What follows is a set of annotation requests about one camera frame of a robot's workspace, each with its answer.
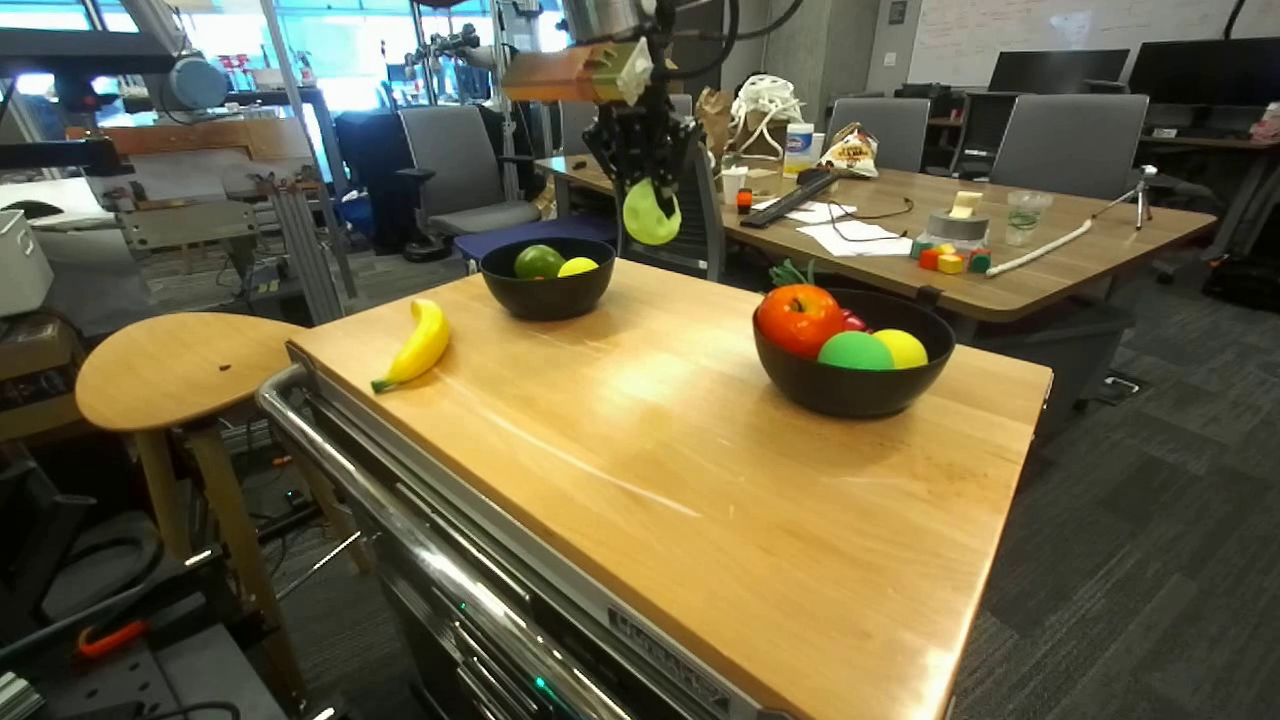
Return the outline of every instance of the small tripod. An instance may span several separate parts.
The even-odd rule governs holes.
[[[1137,196],[1138,197],[1138,224],[1137,224],[1137,227],[1138,227],[1138,229],[1142,229],[1142,224],[1146,220],[1151,219],[1151,199],[1147,197],[1147,190],[1148,190],[1147,188],[1147,179],[1156,177],[1156,174],[1160,170],[1157,170],[1155,165],[1143,165],[1142,167],[1142,174],[1138,176],[1138,186],[1134,187],[1133,190],[1130,190],[1129,192],[1121,195],[1120,197],[1115,199],[1110,205],[1107,205],[1106,208],[1098,210],[1093,217],[1097,218],[1102,213],[1106,213],[1107,210],[1115,208],[1116,205],[1120,205],[1121,202],[1128,202],[1128,201],[1133,200],[1134,196]]]

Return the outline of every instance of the toy banana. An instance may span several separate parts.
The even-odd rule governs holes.
[[[410,304],[417,328],[404,346],[392,360],[392,369],[381,379],[374,380],[375,393],[407,383],[431,369],[449,346],[449,323],[444,310],[431,300],[415,300]]]

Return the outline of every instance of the black bowl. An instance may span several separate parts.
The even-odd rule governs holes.
[[[516,277],[516,258],[531,245],[545,245],[564,256],[590,258],[599,268],[567,278],[524,281]],[[512,315],[524,320],[567,320],[590,313],[613,278],[613,249],[579,238],[541,238],[498,247],[480,259],[489,292]]]
[[[829,291],[841,307],[852,310],[873,331],[899,329],[914,334],[929,364],[906,370],[850,370],[823,365],[788,352],[755,329],[755,350],[760,364],[782,395],[801,405],[837,418],[881,418],[905,410],[938,379],[951,359],[956,336],[951,327],[914,302],[855,290]]]

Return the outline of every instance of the red block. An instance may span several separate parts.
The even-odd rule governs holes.
[[[942,255],[942,251],[937,250],[934,247],[931,247],[931,249],[925,250],[924,252],[920,252],[920,266],[924,268],[925,270],[937,270],[938,269],[938,258],[941,255]]]

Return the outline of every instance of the computer monitor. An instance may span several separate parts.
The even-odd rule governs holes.
[[[1280,37],[1144,42],[1129,88],[1167,105],[1267,105],[1280,100]]]
[[[1088,92],[1084,81],[1117,81],[1128,61],[1128,50],[1001,53],[987,90],[1037,95]]]

